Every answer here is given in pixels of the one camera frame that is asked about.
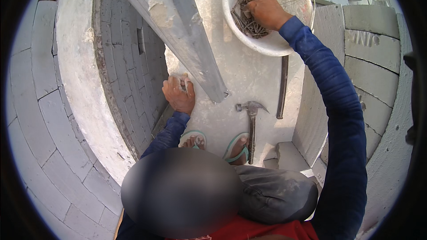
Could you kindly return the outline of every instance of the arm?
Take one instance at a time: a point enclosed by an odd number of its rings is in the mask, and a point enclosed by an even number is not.
[[[321,240],[354,239],[366,206],[366,136],[362,108],[350,78],[332,51],[297,17],[272,7],[276,4],[276,0],[252,0],[248,8],[261,25],[278,30],[304,60],[322,94],[329,117],[328,169],[311,223]]]
[[[181,86],[186,86],[187,91],[184,91]],[[187,122],[194,108],[194,87],[188,77],[182,77],[180,80],[178,77],[169,76],[168,80],[163,82],[162,91],[175,112],[167,120],[166,126],[156,135],[141,158],[158,150],[178,147],[179,138],[187,127]]]

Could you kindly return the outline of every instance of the gray pants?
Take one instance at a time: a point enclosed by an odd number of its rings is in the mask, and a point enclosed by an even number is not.
[[[290,170],[234,166],[243,185],[239,214],[265,224],[304,221],[316,208],[317,186]]]

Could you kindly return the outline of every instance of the flip-flop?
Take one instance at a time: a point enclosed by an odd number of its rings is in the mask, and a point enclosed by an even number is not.
[[[205,136],[205,134],[204,134],[204,133],[202,133],[202,132],[201,132],[201,131],[199,131],[199,130],[191,130],[191,131],[185,132],[185,133],[181,136],[181,138],[179,139],[179,145],[178,145],[178,147],[181,147],[181,146],[184,144],[184,142],[185,142],[185,141],[187,141],[187,139],[189,138],[189,136],[188,136],[189,134],[194,135],[196,138],[197,138],[197,136],[202,136],[202,137],[203,137],[203,141],[205,142],[205,147],[206,147],[206,136]],[[194,143],[193,148],[200,149],[200,148],[197,146],[197,144],[196,144],[196,143]]]
[[[227,150],[226,150],[224,156],[222,157],[223,159],[226,160],[226,162],[228,162],[228,163],[233,162],[233,161],[237,160],[238,158],[240,158],[243,154],[246,155],[246,162],[248,162],[248,160],[249,160],[249,150],[248,150],[248,147],[246,147],[246,144],[243,147],[242,152],[240,152],[237,156],[235,156],[234,158],[230,158],[230,157],[227,158],[227,156],[231,155],[231,150],[233,149],[233,147],[236,144],[236,142],[240,138],[242,138],[243,136],[245,136],[246,138],[249,138],[249,133],[248,132],[241,132],[240,134],[238,134],[237,136],[235,136],[233,138],[233,140],[230,142],[230,144],[228,144]]]

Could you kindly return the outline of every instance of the concrete floor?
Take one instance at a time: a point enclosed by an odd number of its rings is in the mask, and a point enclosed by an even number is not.
[[[201,130],[207,138],[207,150],[222,157],[229,142],[249,130],[246,113],[237,113],[234,105],[255,100],[270,112],[259,110],[256,121],[254,166],[263,160],[278,142],[291,141],[301,101],[304,63],[295,52],[289,58],[285,115],[276,119],[280,86],[280,57],[269,57],[249,49],[233,35],[223,18],[221,0],[195,0],[222,78],[232,95],[214,105],[195,83],[196,105],[187,130]],[[182,74],[186,68],[167,48],[169,74]]]

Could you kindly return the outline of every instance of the blue long sleeve shirt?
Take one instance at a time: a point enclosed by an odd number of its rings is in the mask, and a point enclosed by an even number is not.
[[[311,224],[320,240],[354,239],[366,206],[366,135],[359,98],[343,66],[307,26],[292,17],[279,34],[308,66],[326,106],[329,158],[326,178]],[[170,147],[178,147],[189,115],[175,112],[168,119],[142,158]],[[135,226],[123,217],[117,239],[133,239]],[[162,239],[138,231],[141,239]]]

